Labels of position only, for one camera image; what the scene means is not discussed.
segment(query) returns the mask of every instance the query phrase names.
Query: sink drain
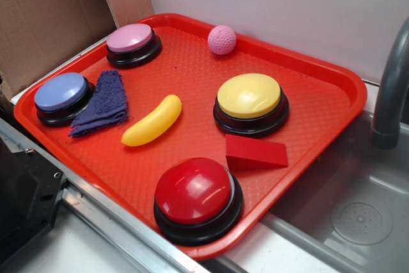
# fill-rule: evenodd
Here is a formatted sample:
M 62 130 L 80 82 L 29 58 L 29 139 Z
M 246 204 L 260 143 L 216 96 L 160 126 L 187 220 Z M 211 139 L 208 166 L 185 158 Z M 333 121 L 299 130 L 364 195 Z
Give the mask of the sink drain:
M 392 216 L 381 204 L 364 198 L 348 198 L 332 209 L 331 222 L 345 240 L 359 245 L 379 243 L 392 230 Z

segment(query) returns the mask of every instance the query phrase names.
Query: white wall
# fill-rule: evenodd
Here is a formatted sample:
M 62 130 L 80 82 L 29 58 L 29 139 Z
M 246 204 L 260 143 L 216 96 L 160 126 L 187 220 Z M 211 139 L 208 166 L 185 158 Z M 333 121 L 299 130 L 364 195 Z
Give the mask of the white wall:
M 173 12 L 302 52 L 379 82 L 409 0 L 151 0 Z

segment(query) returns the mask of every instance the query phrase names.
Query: red tray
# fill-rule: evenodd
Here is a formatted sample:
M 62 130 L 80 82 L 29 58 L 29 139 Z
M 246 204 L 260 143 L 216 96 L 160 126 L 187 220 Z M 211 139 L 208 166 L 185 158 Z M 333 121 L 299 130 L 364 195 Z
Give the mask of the red tray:
M 231 54 L 216 56 L 207 45 L 213 25 L 188 17 L 161 14 L 139 22 L 155 30 L 163 50 L 148 64 L 120 70 L 128 95 L 127 122 L 72 139 L 67 136 L 69 127 L 48 128 L 36 117 L 34 95 L 46 80 L 79 72 L 96 83 L 101 71 L 113 69 L 105 57 L 105 42 L 28 90 L 15 107 L 15 117 L 61 162 L 160 233 L 153 216 L 153 198 L 163 172 L 192 157 L 207 157 L 227 166 L 225 135 L 212 113 L 219 87 L 239 74 L 271 75 L 287 95 L 290 112 L 283 128 L 265 139 L 286 144 L 289 166 L 234 172 L 244 195 L 239 223 L 213 243 L 179 246 L 197 260 L 217 256 L 237 243 L 361 112 L 366 87 L 345 68 L 244 35 L 237 35 Z M 171 93 L 183 104 L 176 123 L 149 144 L 122 145 L 124 131 Z

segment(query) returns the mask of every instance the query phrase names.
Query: blue towel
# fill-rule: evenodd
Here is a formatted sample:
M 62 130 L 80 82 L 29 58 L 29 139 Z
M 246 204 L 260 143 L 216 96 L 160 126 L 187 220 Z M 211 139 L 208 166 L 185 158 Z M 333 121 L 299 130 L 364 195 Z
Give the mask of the blue towel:
M 98 77 L 95 93 L 87 108 L 74 118 L 68 136 L 81 137 L 103 127 L 123 123 L 127 118 L 127 96 L 122 76 L 117 70 L 106 70 Z

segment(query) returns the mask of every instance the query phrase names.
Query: pink ball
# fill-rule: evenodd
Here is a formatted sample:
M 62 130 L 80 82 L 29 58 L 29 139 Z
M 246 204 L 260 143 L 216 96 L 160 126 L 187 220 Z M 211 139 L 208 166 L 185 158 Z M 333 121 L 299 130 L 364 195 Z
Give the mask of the pink ball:
M 210 31 L 207 42 L 215 54 L 223 56 L 235 48 L 236 33 L 228 26 L 217 26 Z

